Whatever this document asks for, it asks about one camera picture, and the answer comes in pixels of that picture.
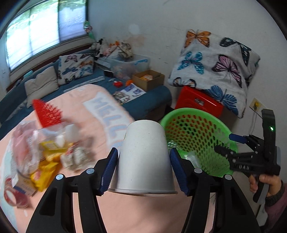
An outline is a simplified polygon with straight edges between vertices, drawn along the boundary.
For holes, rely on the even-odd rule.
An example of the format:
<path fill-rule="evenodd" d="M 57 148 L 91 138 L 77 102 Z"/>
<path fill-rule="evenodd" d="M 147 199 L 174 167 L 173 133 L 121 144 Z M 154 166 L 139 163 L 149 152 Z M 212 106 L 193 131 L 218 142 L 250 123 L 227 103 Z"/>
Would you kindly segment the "red printed plastic cup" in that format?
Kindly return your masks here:
<path fill-rule="evenodd" d="M 10 206 L 17 208 L 29 206 L 28 197 L 12 187 L 12 178 L 9 176 L 5 178 L 3 196 Z"/>

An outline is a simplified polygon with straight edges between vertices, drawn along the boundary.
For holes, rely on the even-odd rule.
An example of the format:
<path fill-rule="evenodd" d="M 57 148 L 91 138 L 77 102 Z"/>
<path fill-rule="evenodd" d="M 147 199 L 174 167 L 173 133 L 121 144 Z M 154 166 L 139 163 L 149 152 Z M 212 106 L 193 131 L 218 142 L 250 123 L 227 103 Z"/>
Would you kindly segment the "yellow snack wrapper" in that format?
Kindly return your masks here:
<path fill-rule="evenodd" d="M 37 191 L 47 189 L 52 176 L 60 168 L 60 157 L 68 150 L 68 145 L 60 147 L 55 141 L 42 141 L 38 143 L 40 162 L 35 172 L 30 175 L 31 181 Z"/>

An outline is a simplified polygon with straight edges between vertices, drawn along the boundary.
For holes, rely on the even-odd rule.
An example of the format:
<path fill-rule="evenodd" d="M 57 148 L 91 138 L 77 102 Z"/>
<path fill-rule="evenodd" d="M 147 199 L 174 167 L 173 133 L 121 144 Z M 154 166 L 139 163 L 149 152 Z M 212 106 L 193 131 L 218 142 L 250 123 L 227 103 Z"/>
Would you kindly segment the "clear plastic cup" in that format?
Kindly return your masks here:
<path fill-rule="evenodd" d="M 80 132 L 75 124 L 60 123 L 37 131 L 38 141 L 48 149 L 63 149 L 80 140 Z"/>

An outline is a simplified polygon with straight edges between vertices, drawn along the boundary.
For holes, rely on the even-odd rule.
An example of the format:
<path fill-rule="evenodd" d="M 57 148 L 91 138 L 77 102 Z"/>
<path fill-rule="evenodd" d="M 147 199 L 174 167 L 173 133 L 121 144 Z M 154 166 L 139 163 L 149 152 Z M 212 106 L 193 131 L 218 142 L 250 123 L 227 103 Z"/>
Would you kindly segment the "small red toy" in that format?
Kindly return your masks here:
<path fill-rule="evenodd" d="M 117 88 L 120 88 L 120 87 L 123 86 L 123 83 L 122 83 L 121 81 L 114 81 L 114 82 L 113 82 L 113 85 L 114 85 L 115 87 L 117 87 Z"/>

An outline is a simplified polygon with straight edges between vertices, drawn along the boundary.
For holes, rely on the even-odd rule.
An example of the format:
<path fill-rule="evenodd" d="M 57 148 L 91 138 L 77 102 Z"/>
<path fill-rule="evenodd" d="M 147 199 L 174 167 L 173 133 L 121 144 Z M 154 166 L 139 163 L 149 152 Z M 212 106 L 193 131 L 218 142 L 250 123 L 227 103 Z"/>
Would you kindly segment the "wall power socket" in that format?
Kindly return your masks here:
<path fill-rule="evenodd" d="M 262 110 L 265 109 L 264 104 L 262 104 L 257 98 L 253 98 L 249 107 L 259 116 L 262 117 Z"/>

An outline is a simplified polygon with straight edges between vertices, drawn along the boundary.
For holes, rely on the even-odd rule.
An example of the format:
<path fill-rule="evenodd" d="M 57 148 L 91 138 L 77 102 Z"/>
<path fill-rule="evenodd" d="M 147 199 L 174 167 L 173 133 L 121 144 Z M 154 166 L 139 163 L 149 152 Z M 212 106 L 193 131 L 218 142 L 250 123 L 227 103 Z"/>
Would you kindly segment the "red white wrapper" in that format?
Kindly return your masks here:
<path fill-rule="evenodd" d="M 65 169 L 77 171 L 92 163 L 93 157 L 84 147 L 73 146 L 60 156 L 60 161 Z"/>

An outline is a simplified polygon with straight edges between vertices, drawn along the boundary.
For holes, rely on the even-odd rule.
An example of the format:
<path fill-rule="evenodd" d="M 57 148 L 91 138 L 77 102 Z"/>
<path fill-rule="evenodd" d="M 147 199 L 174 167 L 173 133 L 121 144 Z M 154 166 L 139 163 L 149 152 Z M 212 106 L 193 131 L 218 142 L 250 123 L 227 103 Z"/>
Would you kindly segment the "white paper cup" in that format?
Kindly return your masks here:
<path fill-rule="evenodd" d="M 134 196 L 177 194 L 164 128 L 158 122 L 138 120 L 128 126 L 109 191 Z"/>

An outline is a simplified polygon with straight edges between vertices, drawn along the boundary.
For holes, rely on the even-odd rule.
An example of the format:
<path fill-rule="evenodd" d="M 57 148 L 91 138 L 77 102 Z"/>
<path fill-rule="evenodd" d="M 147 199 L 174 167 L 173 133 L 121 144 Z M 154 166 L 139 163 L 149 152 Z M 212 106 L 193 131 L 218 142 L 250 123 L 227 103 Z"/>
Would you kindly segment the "pink plastic bag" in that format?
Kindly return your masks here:
<path fill-rule="evenodd" d="M 25 176 L 34 173 L 43 160 L 39 149 L 39 131 L 35 121 L 20 122 L 12 133 L 13 158 L 17 170 Z"/>

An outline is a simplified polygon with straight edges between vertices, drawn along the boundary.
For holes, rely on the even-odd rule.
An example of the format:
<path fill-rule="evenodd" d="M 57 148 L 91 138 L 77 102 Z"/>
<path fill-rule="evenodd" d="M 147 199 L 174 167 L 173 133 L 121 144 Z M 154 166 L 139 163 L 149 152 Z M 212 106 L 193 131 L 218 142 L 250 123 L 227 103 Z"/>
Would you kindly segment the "window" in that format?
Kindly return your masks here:
<path fill-rule="evenodd" d="M 87 1 L 41 1 L 24 10 L 5 32 L 6 61 L 13 71 L 63 41 L 86 34 Z"/>

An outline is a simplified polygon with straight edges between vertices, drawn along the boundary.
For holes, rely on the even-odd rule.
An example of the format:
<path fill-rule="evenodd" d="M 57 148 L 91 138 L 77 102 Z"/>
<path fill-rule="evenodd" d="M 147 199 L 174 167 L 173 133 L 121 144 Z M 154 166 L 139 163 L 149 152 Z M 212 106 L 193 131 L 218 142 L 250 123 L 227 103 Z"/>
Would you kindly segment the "blue sofa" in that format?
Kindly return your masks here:
<path fill-rule="evenodd" d="M 53 67 L 55 72 L 58 72 L 58 63 L 59 60 L 57 59 L 47 66 L 37 70 L 28 78 L 22 80 L 18 86 L 11 89 L 1 100 L 1 138 L 6 136 L 6 134 L 8 134 L 19 122 L 21 122 L 34 110 L 33 107 L 27 107 L 27 95 L 24 85 L 25 82 L 34 79 L 38 74 L 42 73 L 48 67 Z M 44 96 L 42 99 L 43 101 L 48 102 L 68 92 L 71 88 L 80 86 L 82 84 L 99 85 L 105 88 L 110 94 L 114 94 L 115 92 L 124 89 L 124 87 L 116 88 L 107 77 L 105 77 L 104 80 L 99 81 L 98 78 L 100 76 L 104 76 L 104 71 L 95 66 L 93 74 L 61 85 L 57 90 Z M 160 117 L 154 117 L 152 114 L 158 110 L 163 110 L 166 105 L 171 104 L 171 101 L 172 95 L 170 90 L 166 86 L 160 85 L 150 91 L 147 91 L 147 93 L 143 94 L 142 96 L 123 104 L 123 107 L 135 120 L 158 120 Z"/>

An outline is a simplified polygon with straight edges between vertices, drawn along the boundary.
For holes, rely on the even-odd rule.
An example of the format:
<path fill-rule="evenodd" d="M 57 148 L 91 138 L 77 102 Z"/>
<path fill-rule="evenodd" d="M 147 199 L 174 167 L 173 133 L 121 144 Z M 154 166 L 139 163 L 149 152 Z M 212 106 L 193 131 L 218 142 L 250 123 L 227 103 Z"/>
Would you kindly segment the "cardboard box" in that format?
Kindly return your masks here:
<path fill-rule="evenodd" d="M 164 79 L 165 76 L 162 73 L 153 70 L 146 70 L 132 76 L 134 85 L 143 89 L 145 92 L 163 85 Z"/>

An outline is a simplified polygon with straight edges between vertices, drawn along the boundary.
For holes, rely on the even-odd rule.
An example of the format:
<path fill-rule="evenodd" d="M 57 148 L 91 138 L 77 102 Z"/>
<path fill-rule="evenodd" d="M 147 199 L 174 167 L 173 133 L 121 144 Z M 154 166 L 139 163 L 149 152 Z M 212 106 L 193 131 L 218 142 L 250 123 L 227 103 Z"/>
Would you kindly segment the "white milk carton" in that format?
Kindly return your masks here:
<path fill-rule="evenodd" d="M 27 196 L 32 196 L 36 192 L 36 188 L 31 179 L 23 176 L 19 172 L 12 178 L 12 187 Z"/>

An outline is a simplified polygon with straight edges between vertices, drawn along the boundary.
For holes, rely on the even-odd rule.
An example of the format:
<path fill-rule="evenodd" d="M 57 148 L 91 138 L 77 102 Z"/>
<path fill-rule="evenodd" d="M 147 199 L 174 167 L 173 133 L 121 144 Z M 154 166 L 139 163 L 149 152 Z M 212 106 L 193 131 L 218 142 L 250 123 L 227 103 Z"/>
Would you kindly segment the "butterfly pillow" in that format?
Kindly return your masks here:
<path fill-rule="evenodd" d="M 93 74 L 94 57 L 88 53 L 76 53 L 59 57 L 58 84 L 69 82 Z"/>

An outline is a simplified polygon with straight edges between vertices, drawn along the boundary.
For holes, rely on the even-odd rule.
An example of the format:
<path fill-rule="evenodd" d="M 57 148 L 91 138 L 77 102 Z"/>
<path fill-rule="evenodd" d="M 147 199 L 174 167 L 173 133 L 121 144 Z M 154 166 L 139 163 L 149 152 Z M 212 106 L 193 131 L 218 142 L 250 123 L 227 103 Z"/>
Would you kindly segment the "beige cushion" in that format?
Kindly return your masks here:
<path fill-rule="evenodd" d="M 29 108 L 32 106 L 33 100 L 41 99 L 58 90 L 55 68 L 53 66 L 46 68 L 43 72 L 37 74 L 34 79 L 26 81 L 24 86 L 27 95 L 26 107 Z"/>

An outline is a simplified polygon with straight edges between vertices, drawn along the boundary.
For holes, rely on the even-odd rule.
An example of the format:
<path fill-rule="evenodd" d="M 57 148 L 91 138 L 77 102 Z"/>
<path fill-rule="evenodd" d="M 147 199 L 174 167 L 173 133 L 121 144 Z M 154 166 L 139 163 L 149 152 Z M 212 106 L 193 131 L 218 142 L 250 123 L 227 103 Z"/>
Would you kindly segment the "clear plastic storage bin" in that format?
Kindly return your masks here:
<path fill-rule="evenodd" d="M 149 70 L 150 58 L 134 54 L 132 58 L 124 59 L 119 55 L 109 56 L 105 59 L 114 76 L 121 80 L 129 80 L 136 73 Z"/>

